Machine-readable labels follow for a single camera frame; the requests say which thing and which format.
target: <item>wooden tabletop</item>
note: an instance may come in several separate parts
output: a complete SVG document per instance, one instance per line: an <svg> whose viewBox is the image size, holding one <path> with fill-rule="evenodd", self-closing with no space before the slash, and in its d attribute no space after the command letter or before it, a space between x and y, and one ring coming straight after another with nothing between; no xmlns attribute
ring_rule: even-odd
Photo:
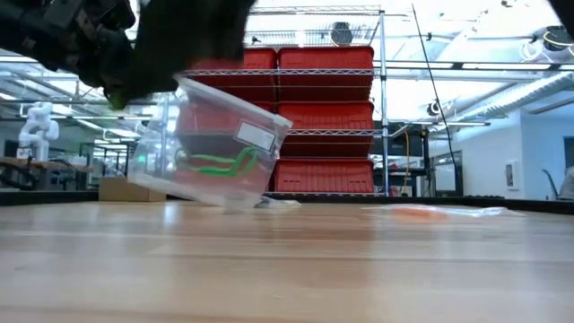
<svg viewBox="0 0 574 323"><path fill-rule="evenodd" d="M572 322L574 217L0 208L0 322Z"/></svg>

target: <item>red crate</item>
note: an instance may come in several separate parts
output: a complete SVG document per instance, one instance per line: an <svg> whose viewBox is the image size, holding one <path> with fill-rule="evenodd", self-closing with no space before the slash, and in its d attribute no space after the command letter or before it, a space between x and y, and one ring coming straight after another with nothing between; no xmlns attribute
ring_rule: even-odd
<svg viewBox="0 0 574 323"><path fill-rule="evenodd" d="M373 104L349 102L281 102L278 113L293 121L293 130L371 130ZM366 158L372 136L287 136L281 150L285 157Z"/></svg>
<svg viewBox="0 0 574 323"><path fill-rule="evenodd" d="M275 192L373 193L373 163L366 160L279 160Z"/></svg>
<svg viewBox="0 0 574 323"><path fill-rule="evenodd" d="M283 48L279 68L372 70L373 57L371 47ZM372 83L372 75L280 75L279 99L368 100Z"/></svg>
<svg viewBox="0 0 574 323"><path fill-rule="evenodd" d="M270 102L254 102L259 108L274 111ZM207 102L202 102L194 109L182 108L179 111L177 132L195 132L198 130L235 131L241 122L241 115L222 114L220 109L213 109Z"/></svg>
<svg viewBox="0 0 574 323"><path fill-rule="evenodd" d="M192 70L274 70L277 53L272 48L246 49L243 64L225 60L206 60ZM275 102L275 75L198 75L195 80L247 101Z"/></svg>

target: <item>plastic bin lid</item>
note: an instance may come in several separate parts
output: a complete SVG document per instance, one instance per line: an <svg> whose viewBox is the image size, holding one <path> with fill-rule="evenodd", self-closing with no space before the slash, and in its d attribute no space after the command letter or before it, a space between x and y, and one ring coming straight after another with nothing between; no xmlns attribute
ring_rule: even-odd
<svg viewBox="0 0 574 323"><path fill-rule="evenodd" d="M207 97L209 99L216 98L218 100L227 101L231 105L242 107L243 109L249 110L255 114L259 114L259 115L263 115L265 117L268 117L268 118L272 119L279 126L288 127L288 128L291 128L293 126L293 123L287 118L281 117L281 116L276 115L274 113L271 113L269 111L265 111L264 109L261 109L254 104L251 104L245 100L242 100L242 99L235 97L231 94L228 94L226 92L214 89L211 86L207 86L205 84L201 84L200 82L196 82L196 81L190 80L186 77L182 77L182 76L178 76L178 75L174 76L174 79L179 83L180 86L185 85L186 87L189 87L189 88L197 91L197 93L203 97Z"/></svg>

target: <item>small fan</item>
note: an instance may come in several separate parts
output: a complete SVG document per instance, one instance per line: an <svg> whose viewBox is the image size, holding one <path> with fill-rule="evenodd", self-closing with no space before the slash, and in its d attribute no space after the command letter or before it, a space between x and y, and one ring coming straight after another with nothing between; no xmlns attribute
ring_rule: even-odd
<svg viewBox="0 0 574 323"><path fill-rule="evenodd" d="M352 44L352 32L349 22L335 22L331 31L331 41L336 46L350 46Z"/></svg>

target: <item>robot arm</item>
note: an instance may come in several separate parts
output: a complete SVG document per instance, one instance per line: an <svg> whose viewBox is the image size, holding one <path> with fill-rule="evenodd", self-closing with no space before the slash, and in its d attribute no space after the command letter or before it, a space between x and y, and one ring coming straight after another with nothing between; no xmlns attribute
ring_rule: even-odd
<svg viewBox="0 0 574 323"><path fill-rule="evenodd" d="M116 109L177 89L172 75L202 58L242 59L256 0L151 0L135 24L128 0L0 0L0 48L103 87Z"/></svg>

